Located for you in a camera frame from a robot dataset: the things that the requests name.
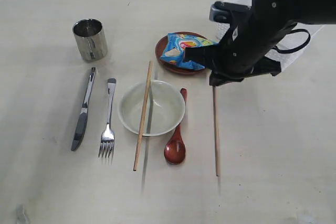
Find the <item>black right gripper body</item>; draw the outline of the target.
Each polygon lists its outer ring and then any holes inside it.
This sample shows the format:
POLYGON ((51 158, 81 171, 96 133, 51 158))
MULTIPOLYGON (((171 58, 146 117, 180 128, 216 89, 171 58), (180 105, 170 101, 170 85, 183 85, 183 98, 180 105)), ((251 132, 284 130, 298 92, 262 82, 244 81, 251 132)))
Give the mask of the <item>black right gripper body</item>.
POLYGON ((244 78, 281 73, 279 61, 266 54, 276 48, 296 23, 256 20, 250 16, 235 29, 229 29, 219 43, 197 48, 186 48, 184 61, 193 61, 210 70, 229 70, 243 73, 244 78))

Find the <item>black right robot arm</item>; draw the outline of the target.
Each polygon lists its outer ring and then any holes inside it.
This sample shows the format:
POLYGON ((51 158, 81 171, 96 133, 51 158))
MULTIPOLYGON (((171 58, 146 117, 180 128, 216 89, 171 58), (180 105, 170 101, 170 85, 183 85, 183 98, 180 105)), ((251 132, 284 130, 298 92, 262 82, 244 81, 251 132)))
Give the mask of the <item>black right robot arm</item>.
POLYGON ((278 50, 288 34, 298 32, 297 24, 335 23, 335 0, 251 0, 251 5, 216 1, 211 21, 229 24, 219 43, 187 48, 184 61, 211 70, 209 84, 217 87, 245 78, 281 72, 279 61, 267 53, 278 50))

